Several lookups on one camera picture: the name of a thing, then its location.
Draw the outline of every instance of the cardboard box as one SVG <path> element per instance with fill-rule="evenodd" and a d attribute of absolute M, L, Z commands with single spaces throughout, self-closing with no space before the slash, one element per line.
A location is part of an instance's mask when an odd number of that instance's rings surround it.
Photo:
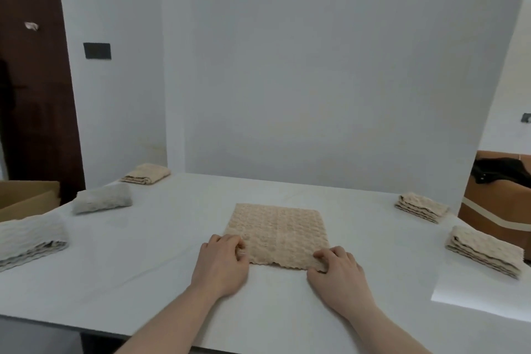
<path fill-rule="evenodd" d="M 60 203 L 59 182 L 0 181 L 0 222 L 44 214 Z"/>

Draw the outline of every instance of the folded towel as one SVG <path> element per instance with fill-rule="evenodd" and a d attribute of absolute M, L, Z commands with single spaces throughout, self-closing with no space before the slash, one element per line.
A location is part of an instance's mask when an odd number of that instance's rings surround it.
<path fill-rule="evenodd" d="M 171 172 L 168 168 L 155 164 L 141 164 L 133 169 L 130 173 L 124 176 L 120 181 L 138 183 L 142 185 L 151 185 L 162 178 L 170 175 Z"/>
<path fill-rule="evenodd" d="M 0 272 L 66 248 L 68 234 L 53 212 L 0 223 Z"/>
<path fill-rule="evenodd" d="M 514 278 L 519 278 L 526 266 L 522 248 L 461 225 L 452 228 L 446 249 Z"/>
<path fill-rule="evenodd" d="M 74 214 L 127 207 L 133 204 L 129 186 L 124 183 L 82 190 L 72 201 Z"/>
<path fill-rule="evenodd" d="M 395 203 L 395 207 L 436 224 L 439 223 L 441 217 L 449 209 L 447 205 L 437 203 L 428 197 L 420 196 L 412 192 L 400 195 L 398 202 Z"/>

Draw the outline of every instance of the waffle-textured towel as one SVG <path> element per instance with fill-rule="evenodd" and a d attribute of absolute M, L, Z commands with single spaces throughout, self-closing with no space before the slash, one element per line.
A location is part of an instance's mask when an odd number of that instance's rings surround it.
<path fill-rule="evenodd" d="M 155 164 L 140 164 L 130 173 L 120 179 L 120 181 L 151 185 L 157 183 L 162 178 L 165 178 L 170 174 L 171 171 L 165 166 Z"/>
<path fill-rule="evenodd" d="M 317 210 L 237 203 L 225 234 L 242 236 L 251 263 L 326 271 L 313 257 L 316 250 L 329 248 Z"/>
<path fill-rule="evenodd" d="M 74 214 L 127 207 L 133 204 L 129 185 L 117 183 L 102 188 L 82 190 L 72 201 Z"/>
<path fill-rule="evenodd" d="M 452 228 L 446 249 L 514 278 L 519 278 L 526 266 L 522 248 L 461 225 Z"/>
<path fill-rule="evenodd" d="M 56 213 L 0 223 L 0 272 L 50 255 L 69 244 L 63 221 Z"/>
<path fill-rule="evenodd" d="M 447 205 L 437 203 L 428 197 L 420 196 L 412 192 L 400 195 L 398 202 L 395 203 L 395 207 L 436 224 L 439 223 L 441 217 L 449 209 Z"/>

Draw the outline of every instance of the left hand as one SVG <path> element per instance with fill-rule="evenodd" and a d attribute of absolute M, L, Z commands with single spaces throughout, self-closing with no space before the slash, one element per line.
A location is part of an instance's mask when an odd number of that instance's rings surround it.
<path fill-rule="evenodd" d="M 237 247 L 245 248 L 238 235 L 213 235 L 201 245 L 190 287 L 206 290 L 216 300 L 236 293 L 249 273 L 249 257 L 236 257 Z"/>

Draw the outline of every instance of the beige towel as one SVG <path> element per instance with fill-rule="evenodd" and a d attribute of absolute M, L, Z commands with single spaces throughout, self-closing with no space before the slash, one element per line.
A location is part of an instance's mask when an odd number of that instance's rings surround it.
<path fill-rule="evenodd" d="M 461 225 L 452 228 L 446 249 L 514 278 L 519 278 L 526 266 L 522 248 Z"/>
<path fill-rule="evenodd" d="M 151 185 L 171 174 L 165 166 L 155 164 L 141 164 L 124 176 L 120 181 Z"/>
<path fill-rule="evenodd" d="M 447 205 L 437 203 L 428 197 L 420 196 L 412 192 L 400 195 L 398 202 L 395 203 L 395 207 L 436 224 L 439 223 L 441 217 L 449 209 Z"/>
<path fill-rule="evenodd" d="M 237 203 L 225 234 L 242 236 L 251 263 L 326 271 L 313 257 L 316 250 L 329 248 L 316 210 Z"/>

